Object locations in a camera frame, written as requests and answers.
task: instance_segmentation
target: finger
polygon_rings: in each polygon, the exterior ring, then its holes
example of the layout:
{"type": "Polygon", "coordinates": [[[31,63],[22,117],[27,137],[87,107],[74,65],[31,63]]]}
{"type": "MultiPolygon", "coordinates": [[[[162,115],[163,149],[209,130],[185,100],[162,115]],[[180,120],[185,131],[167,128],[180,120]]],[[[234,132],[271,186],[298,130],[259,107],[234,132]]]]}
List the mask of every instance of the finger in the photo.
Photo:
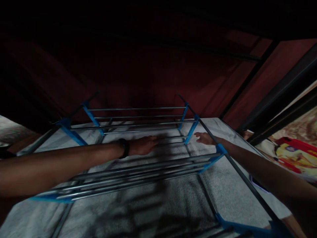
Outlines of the finger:
{"type": "Polygon", "coordinates": [[[149,136],[149,138],[150,138],[151,140],[156,140],[158,137],[157,137],[157,136],[149,136]]]}
{"type": "Polygon", "coordinates": [[[153,146],[156,146],[159,143],[159,140],[153,140],[153,146]]]}

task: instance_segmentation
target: blue plastic connector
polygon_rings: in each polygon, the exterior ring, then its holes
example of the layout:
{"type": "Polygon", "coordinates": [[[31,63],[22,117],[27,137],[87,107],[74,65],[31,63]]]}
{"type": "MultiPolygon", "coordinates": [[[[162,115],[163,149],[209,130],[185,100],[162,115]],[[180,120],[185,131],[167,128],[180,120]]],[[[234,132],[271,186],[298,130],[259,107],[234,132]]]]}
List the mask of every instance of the blue plastic connector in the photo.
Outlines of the blue plastic connector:
{"type": "Polygon", "coordinates": [[[251,232],[255,238],[293,238],[293,235],[282,222],[277,224],[275,222],[269,221],[271,225],[271,230],[269,230],[225,221],[219,213],[216,214],[216,219],[224,229],[233,227],[234,231],[238,234],[246,234],[247,232],[251,232]]]}
{"type": "Polygon", "coordinates": [[[193,133],[194,133],[194,130],[195,130],[196,126],[197,126],[198,123],[199,123],[199,121],[198,121],[199,116],[198,116],[197,114],[194,115],[194,119],[195,119],[196,121],[192,124],[192,126],[191,126],[191,128],[190,128],[190,130],[189,130],[189,132],[188,132],[188,135],[187,135],[188,137],[187,137],[186,140],[185,140],[185,144],[188,144],[188,142],[190,141],[190,139],[191,139],[191,137],[192,137],[192,135],[193,135],[193,133]]]}
{"type": "Polygon", "coordinates": [[[57,122],[57,124],[61,125],[62,126],[62,130],[68,136],[70,136],[70,138],[72,138],[75,142],[77,142],[78,145],[87,145],[87,142],[84,141],[84,139],[81,138],[81,136],[77,132],[71,131],[70,119],[63,118],[59,122],[57,122]]]}
{"type": "MultiPolygon", "coordinates": [[[[95,119],[95,116],[94,114],[91,112],[91,111],[88,111],[88,108],[89,108],[89,102],[88,101],[85,101],[82,103],[83,105],[83,109],[85,110],[85,112],[87,113],[87,115],[89,116],[90,120],[93,122],[93,124],[97,127],[100,127],[100,124],[99,122],[95,119]]],[[[101,134],[101,136],[104,136],[104,132],[103,130],[99,129],[99,132],[101,134]]]]}
{"type": "Polygon", "coordinates": [[[214,163],[216,163],[219,159],[221,159],[221,157],[223,157],[224,154],[227,153],[226,149],[223,147],[222,144],[218,144],[216,145],[216,149],[217,149],[217,153],[220,153],[220,156],[215,157],[215,158],[210,158],[210,162],[211,164],[208,165],[204,165],[204,169],[199,171],[198,174],[203,173],[205,170],[209,169],[214,163]]]}
{"type": "Polygon", "coordinates": [[[50,195],[30,197],[29,200],[44,201],[44,202],[57,202],[57,203],[73,203],[74,202],[74,201],[72,201],[72,198],[57,199],[58,196],[59,196],[58,193],[54,193],[54,194],[50,194],[50,195]]]}

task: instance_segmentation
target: dark wall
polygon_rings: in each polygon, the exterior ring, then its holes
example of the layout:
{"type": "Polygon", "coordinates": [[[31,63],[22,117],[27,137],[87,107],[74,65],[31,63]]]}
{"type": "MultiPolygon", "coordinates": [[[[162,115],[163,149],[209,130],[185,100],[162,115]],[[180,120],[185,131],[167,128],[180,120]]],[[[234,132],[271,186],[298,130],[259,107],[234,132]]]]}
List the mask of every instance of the dark wall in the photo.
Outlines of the dark wall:
{"type": "Polygon", "coordinates": [[[223,120],[233,129],[238,129],[270,90],[316,43],[316,39],[281,42],[223,120]]]}
{"type": "MultiPolygon", "coordinates": [[[[271,42],[137,2],[103,6],[76,2],[63,7],[38,3],[27,15],[16,17],[1,23],[0,46],[32,78],[32,87],[42,92],[58,117],[66,116],[98,89],[101,93],[92,107],[183,105],[176,96],[180,93],[201,117],[218,117],[255,63],[171,48],[144,41],[142,35],[258,57],[271,42]],[[139,39],[117,37],[118,33],[139,39]]],[[[234,111],[225,121],[235,127],[232,118],[243,120],[250,108],[244,108],[241,116],[234,111]]],[[[88,118],[81,112],[74,119],[84,122],[88,118]]]]}

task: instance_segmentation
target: fingers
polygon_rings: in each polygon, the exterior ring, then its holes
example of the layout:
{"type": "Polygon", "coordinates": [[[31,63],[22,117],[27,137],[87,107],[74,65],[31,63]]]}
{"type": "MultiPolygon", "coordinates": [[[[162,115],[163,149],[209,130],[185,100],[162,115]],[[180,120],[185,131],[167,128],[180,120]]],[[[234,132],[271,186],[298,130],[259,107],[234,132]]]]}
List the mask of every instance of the fingers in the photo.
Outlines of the fingers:
{"type": "Polygon", "coordinates": [[[200,136],[202,136],[202,133],[201,133],[201,132],[196,132],[196,133],[194,133],[194,135],[195,135],[196,137],[200,137],[200,136]]]}
{"type": "Polygon", "coordinates": [[[158,139],[157,136],[148,136],[148,138],[149,138],[150,140],[157,140],[157,139],[158,139]]]}
{"type": "Polygon", "coordinates": [[[158,140],[153,140],[153,146],[156,146],[159,143],[158,140]]]}

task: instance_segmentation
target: metal frame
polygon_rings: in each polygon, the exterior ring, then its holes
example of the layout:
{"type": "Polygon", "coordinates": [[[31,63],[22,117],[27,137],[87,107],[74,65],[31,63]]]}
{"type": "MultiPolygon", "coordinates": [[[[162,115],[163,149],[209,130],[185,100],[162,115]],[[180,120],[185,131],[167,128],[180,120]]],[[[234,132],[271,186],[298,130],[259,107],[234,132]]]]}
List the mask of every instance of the metal frame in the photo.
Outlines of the metal frame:
{"type": "Polygon", "coordinates": [[[249,83],[252,81],[252,79],[255,77],[255,75],[258,73],[258,71],[261,69],[263,64],[266,62],[266,60],[270,57],[270,55],[273,53],[273,51],[276,49],[280,41],[273,40],[269,47],[266,49],[264,54],[261,57],[261,60],[257,62],[257,64],[253,67],[249,75],[246,77],[246,79],[243,81],[237,92],[234,94],[230,102],[227,104],[225,109],[220,114],[219,118],[222,120],[226,113],[230,110],[230,108],[233,106],[233,104],[236,102],[238,97],[242,94],[242,92],[247,88],[249,83]]]}
{"type": "MultiPolygon", "coordinates": [[[[100,138],[97,141],[98,143],[102,143],[104,137],[109,134],[108,130],[110,128],[121,128],[122,126],[119,125],[111,125],[112,118],[110,119],[107,126],[100,126],[99,122],[96,120],[97,118],[93,116],[92,111],[96,111],[97,109],[90,109],[89,108],[89,101],[93,99],[96,95],[94,94],[91,98],[85,101],[80,107],[75,110],[75,113],[78,112],[81,108],[84,108],[86,112],[88,112],[88,116],[92,119],[93,123],[96,125],[95,127],[86,127],[81,128],[82,130],[99,130],[102,131],[100,138]]],[[[175,124],[176,127],[173,128],[163,128],[163,129],[155,129],[155,130],[172,130],[178,129],[180,136],[175,137],[167,137],[162,138],[160,141],[165,140],[173,140],[173,139],[182,139],[182,142],[174,142],[174,143],[167,143],[162,145],[171,145],[171,144],[183,144],[188,152],[189,157],[175,159],[175,160],[168,160],[144,165],[138,165],[133,167],[126,167],[120,169],[111,169],[105,170],[101,172],[95,173],[88,173],[85,171],[83,174],[77,175],[71,179],[71,181],[75,181],[75,184],[70,186],[64,186],[59,188],[53,188],[48,190],[47,192],[41,193],[31,199],[33,200],[40,200],[40,201],[55,201],[55,202],[62,202],[67,203],[66,208],[52,234],[52,238],[58,237],[63,224],[73,206],[73,203],[76,200],[93,197],[101,194],[107,194],[115,191],[120,191],[124,189],[129,189],[133,187],[148,185],[156,183],[160,180],[169,180],[169,179],[176,179],[185,176],[196,175],[198,181],[202,187],[202,190],[205,194],[205,197],[210,205],[210,209],[212,210],[218,224],[207,231],[202,232],[203,234],[209,234],[212,232],[214,228],[222,227],[223,230],[214,234],[215,236],[226,234],[229,232],[237,232],[243,236],[246,235],[254,235],[254,237],[292,237],[289,233],[286,226],[278,219],[276,214],[272,211],[272,209],[268,206],[265,200],[261,197],[261,195],[257,192],[254,186],[250,183],[248,178],[243,174],[243,172],[238,168],[236,163],[233,159],[228,155],[227,151],[224,147],[219,144],[217,139],[211,133],[211,131],[206,127],[200,117],[194,112],[194,110],[190,107],[190,105],[184,100],[184,98],[179,95],[179,97],[184,101],[184,107],[168,107],[169,109],[174,108],[184,108],[184,112],[180,121],[168,122],[167,124],[175,124]],[[185,116],[187,110],[190,110],[194,114],[194,120],[187,120],[185,121],[185,116]],[[183,123],[193,123],[188,135],[184,136],[181,132],[181,127],[183,123]],[[199,155],[199,156],[192,156],[189,149],[188,149],[188,142],[197,126],[200,123],[207,133],[211,136],[211,138],[215,141],[216,145],[216,153],[213,154],[206,154],[206,155],[199,155]],[[246,226],[234,222],[227,222],[222,219],[221,215],[218,213],[210,194],[208,193],[208,189],[205,185],[204,180],[201,177],[201,173],[206,171],[210,166],[212,166],[215,162],[217,162],[220,158],[225,156],[232,166],[235,168],[237,173],[240,175],[242,180],[246,183],[249,187],[251,192],[263,206],[265,211],[271,217],[272,221],[270,221],[271,230],[262,229],[253,226],[246,226]],[[86,182],[86,179],[99,179],[92,182],[86,182]]],[[[130,108],[115,108],[114,110],[130,110],[130,108]]],[[[70,118],[75,113],[71,113],[67,118],[62,119],[55,128],[49,131],[47,134],[43,136],[39,141],[37,141],[26,154],[33,153],[41,144],[43,144],[50,136],[52,136],[59,128],[62,128],[63,131],[68,134],[72,139],[74,139],[79,145],[86,145],[87,143],[73,130],[70,126],[70,118]]],[[[165,125],[166,123],[146,123],[146,124],[132,124],[127,126],[148,126],[148,125],[165,125]]],[[[127,133],[127,132],[136,132],[136,131],[123,131],[117,133],[127,133]]]]}
{"type": "Polygon", "coordinates": [[[317,44],[274,86],[237,129],[238,132],[258,129],[269,123],[297,96],[316,81],[317,44]]]}
{"type": "Polygon", "coordinates": [[[251,145],[257,145],[275,132],[281,130],[301,115],[310,111],[317,106],[317,87],[308,92],[305,96],[275,117],[256,133],[254,133],[247,141],[251,145]]]}

